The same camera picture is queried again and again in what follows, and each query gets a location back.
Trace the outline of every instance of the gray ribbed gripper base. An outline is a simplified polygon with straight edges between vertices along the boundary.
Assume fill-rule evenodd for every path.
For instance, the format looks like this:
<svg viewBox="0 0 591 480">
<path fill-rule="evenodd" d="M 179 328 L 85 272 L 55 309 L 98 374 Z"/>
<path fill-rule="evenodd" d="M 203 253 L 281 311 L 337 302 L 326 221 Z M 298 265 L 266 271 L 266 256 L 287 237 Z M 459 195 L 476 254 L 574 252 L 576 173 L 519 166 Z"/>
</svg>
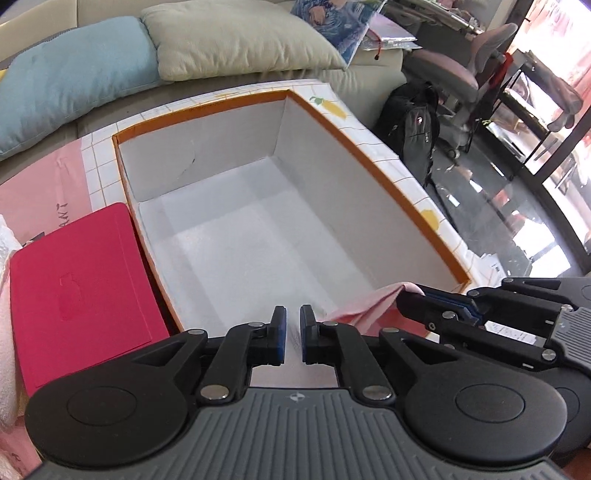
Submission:
<svg viewBox="0 0 591 480">
<path fill-rule="evenodd" d="M 208 407 L 170 448 L 136 465 L 78 471 L 51 462 L 34 480 L 566 480 L 547 460 L 505 472 L 454 466 L 421 449 L 396 415 L 346 390 L 250 388 Z"/>
</svg>

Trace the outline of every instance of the chair wheel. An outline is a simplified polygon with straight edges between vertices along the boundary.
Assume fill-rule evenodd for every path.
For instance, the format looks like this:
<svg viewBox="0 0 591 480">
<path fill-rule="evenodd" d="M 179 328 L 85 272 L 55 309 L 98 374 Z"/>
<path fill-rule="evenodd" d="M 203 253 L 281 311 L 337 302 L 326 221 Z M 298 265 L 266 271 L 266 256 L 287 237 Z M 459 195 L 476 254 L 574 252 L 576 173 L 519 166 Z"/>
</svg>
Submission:
<svg viewBox="0 0 591 480">
<path fill-rule="evenodd" d="M 446 149 L 445 155 L 447 155 L 450 160 L 457 160 L 460 158 L 460 151 L 457 148 L 448 148 Z"/>
</svg>

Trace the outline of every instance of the black backpack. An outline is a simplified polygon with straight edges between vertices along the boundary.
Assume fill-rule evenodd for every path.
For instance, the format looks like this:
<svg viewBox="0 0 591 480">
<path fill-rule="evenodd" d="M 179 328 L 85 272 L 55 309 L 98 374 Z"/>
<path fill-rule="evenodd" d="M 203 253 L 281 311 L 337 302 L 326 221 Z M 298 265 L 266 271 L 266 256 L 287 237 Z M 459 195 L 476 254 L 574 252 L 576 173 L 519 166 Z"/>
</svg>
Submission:
<svg viewBox="0 0 591 480">
<path fill-rule="evenodd" d="M 374 134 L 423 187 L 431 177 L 431 155 L 439 137 L 438 104 L 439 95 L 429 82 L 406 83 L 390 94 L 374 127 Z"/>
</svg>

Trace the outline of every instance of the red folder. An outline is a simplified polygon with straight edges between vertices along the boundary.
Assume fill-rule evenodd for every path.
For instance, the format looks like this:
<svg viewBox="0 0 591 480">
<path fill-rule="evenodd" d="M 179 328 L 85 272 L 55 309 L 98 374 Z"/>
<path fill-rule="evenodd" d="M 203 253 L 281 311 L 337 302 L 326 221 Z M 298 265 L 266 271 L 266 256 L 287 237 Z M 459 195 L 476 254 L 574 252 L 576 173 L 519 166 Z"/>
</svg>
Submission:
<svg viewBox="0 0 591 480">
<path fill-rule="evenodd" d="M 23 248 L 10 269 L 12 327 L 29 395 L 168 337 L 123 203 Z"/>
</svg>

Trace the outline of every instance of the yellow fruit print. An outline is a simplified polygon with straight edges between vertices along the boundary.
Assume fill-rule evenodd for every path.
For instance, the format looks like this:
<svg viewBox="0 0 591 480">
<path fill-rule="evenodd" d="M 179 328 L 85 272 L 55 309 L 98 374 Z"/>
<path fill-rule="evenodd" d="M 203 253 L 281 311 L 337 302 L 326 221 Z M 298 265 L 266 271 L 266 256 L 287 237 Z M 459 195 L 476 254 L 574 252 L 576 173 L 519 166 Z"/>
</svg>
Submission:
<svg viewBox="0 0 591 480">
<path fill-rule="evenodd" d="M 439 228 L 439 220 L 437 215 L 435 215 L 435 212 L 429 209 L 421 210 L 421 216 L 427 221 L 429 226 L 437 232 Z"/>
<path fill-rule="evenodd" d="M 316 105 L 322 105 L 328 112 L 338 116 L 339 118 L 342 118 L 343 120 L 347 118 L 347 114 L 343 112 L 343 109 L 330 100 L 324 100 L 322 97 L 311 97 L 310 102 L 314 102 Z"/>
</svg>

